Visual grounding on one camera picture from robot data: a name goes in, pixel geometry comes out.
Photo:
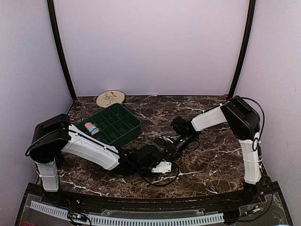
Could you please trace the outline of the green plastic divider tray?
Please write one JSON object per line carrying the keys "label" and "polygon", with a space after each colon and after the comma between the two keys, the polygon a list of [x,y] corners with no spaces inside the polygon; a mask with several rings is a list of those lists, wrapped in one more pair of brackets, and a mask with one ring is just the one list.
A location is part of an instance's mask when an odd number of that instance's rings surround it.
{"label": "green plastic divider tray", "polygon": [[[87,122],[97,126],[100,132],[92,136],[84,126]],[[102,143],[122,147],[140,135],[141,123],[141,120],[126,107],[115,103],[77,123],[75,126]]]}

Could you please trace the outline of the pink sock with green patches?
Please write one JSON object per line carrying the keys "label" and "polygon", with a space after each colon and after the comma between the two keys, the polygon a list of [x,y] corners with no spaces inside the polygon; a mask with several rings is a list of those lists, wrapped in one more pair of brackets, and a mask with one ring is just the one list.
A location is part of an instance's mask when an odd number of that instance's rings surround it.
{"label": "pink sock with green patches", "polygon": [[85,123],[84,126],[92,136],[100,132],[100,129],[91,122]]}

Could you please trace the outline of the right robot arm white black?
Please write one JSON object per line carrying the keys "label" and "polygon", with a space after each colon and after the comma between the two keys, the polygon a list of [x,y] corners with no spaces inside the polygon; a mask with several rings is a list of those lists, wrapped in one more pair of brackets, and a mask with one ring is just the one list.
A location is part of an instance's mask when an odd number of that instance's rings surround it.
{"label": "right robot arm white black", "polygon": [[179,137],[164,148],[163,158],[177,160],[186,147],[203,130],[227,123],[233,135],[238,139],[244,161],[244,182],[257,184],[262,177],[261,133],[265,116],[260,116],[248,103],[248,97],[235,96],[218,106],[203,111],[189,121],[175,118],[172,129]]}

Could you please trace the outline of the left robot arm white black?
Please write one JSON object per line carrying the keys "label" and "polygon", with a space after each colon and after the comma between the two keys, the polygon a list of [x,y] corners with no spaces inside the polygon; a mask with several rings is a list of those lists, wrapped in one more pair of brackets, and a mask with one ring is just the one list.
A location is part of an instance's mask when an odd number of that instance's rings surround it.
{"label": "left robot arm white black", "polygon": [[145,145],[140,149],[116,148],[80,131],[63,113],[35,127],[32,144],[25,152],[25,156],[35,162],[42,186],[56,205],[66,202],[66,194],[59,189],[60,179],[55,162],[61,153],[79,156],[117,175],[138,174],[153,186],[155,184],[148,181],[148,177],[169,173],[172,167],[178,168],[154,145]]}

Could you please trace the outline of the round embroidered plate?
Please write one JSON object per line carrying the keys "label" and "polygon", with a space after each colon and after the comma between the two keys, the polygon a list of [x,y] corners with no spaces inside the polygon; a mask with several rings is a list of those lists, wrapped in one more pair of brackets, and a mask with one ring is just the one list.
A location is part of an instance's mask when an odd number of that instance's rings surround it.
{"label": "round embroidered plate", "polygon": [[101,108],[107,108],[115,103],[121,104],[125,100],[125,94],[119,90],[109,90],[101,93],[97,99],[96,104]]}

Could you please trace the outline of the small green circuit board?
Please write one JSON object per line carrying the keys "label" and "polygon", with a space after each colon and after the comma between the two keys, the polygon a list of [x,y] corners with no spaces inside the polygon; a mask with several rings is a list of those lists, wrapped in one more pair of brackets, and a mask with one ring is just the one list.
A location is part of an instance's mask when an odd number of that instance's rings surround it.
{"label": "small green circuit board", "polygon": [[67,218],[70,219],[70,220],[77,220],[77,221],[80,221],[80,222],[86,222],[87,221],[87,217],[83,214],[80,214],[80,213],[75,213],[75,212],[71,212],[69,211],[68,214],[67,214]]}

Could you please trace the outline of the black front table rail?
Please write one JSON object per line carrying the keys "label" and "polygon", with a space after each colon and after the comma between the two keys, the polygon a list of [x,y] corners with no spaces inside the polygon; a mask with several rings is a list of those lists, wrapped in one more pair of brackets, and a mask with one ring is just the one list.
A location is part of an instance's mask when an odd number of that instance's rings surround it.
{"label": "black front table rail", "polygon": [[163,198],[163,199],[135,199],[116,198],[98,195],[81,194],[61,190],[57,193],[47,193],[41,186],[32,185],[32,191],[42,197],[43,201],[55,206],[81,210],[83,212],[100,213],[103,210],[163,212],[203,210],[209,212],[229,212],[238,215],[239,208],[247,205],[264,207],[267,198],[262,195],[247,197],[245,200],[243,191],[226,194],[205,195],[188,198]]}

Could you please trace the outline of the black right frame post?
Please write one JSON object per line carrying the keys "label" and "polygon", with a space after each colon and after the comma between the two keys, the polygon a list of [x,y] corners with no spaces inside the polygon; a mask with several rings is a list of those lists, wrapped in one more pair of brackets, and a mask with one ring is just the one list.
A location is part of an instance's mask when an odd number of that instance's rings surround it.
{"label": "black right frame post", "polygon": [[236,65],[236,69],[234,71],[233,79],[231,82],[231,86],[228,92],[228,97],[232,98],[234,97],[238,81],[241,75],[241,71],[243,68],[243,63],[245,60],[247,48],[248,48],[248,43],[251,35],[251,30],[252,30],[252,25],[253,25],[253,17],[255,13],[255,6],[256,6],[256,0],[249,0],[249,6],[248,6],[248,11],[247,11],[247,17],[246,17],[246,25],[244,29],[244,34],[242,38],[242,44],[238,56],[238,61]]}

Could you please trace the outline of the black frame post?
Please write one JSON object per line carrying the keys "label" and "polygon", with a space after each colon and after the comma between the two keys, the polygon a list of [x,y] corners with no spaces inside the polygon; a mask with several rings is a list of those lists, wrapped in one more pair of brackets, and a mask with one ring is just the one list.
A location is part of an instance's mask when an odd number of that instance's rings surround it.
{"label": "black frame post", "polygon": [[55,11],[55,1],[54,0],[47,0],[48,5],[48,14],[50,18],[52,33],[55,41],[55,46],[57,50],[57,54],[59,57],[60,65],[63,71],[64,79],[69,91],[69,94],[71,96],[72,101],[74,102],[77,99],[77,95],[75,92],[74,85],[71,81],[71,75],[68,69],[66,57],[63,50],[63,44],[60,37],[59,27],[58,27],[58,21]]}
{"label": "black frame post", "polygon": [[249,6],[248,6],[248,11],[247,11],[247,17],[246,17],[246,25],[244,29],[244,34],[242,38],[242,44],[238,56],[238,61],[236,65],[236,69],[234,71],[233,79],[231,82],[231,86],[228,92],[228,97],[232,98],[234,97],[238,81],[241,75],[241,71],[243,68],[243,63],[245,60],[247,48],[248,48],[248,43],[251,35],[251,30],[252,30],[252,25],[253,25],[253,17],[255,13],[255,6],[256,6],[256,0],[249,0]]}

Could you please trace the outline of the black left frame post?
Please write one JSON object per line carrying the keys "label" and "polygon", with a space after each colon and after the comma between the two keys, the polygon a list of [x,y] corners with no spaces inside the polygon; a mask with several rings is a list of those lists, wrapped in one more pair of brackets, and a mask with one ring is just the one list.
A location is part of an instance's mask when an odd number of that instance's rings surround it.
{"label": "black left frame post", "polygon": [[59,27],[58,27],[58,21],[55,11],[55,1],[54,0],[47,0],[48,5],[48,14],[50,18],[52,33],[55,41],[55,46],[57,50],[57,54],[59,57],[60,65],[63,71],[64,79],[69,91],[69,94],[71,96],[72,101],[74,102],[77,99],[77,95],[75,92],[74,85],[71,81],[71,75],[68,69],[66,57],[63,50],[63,44],[60,37]]}

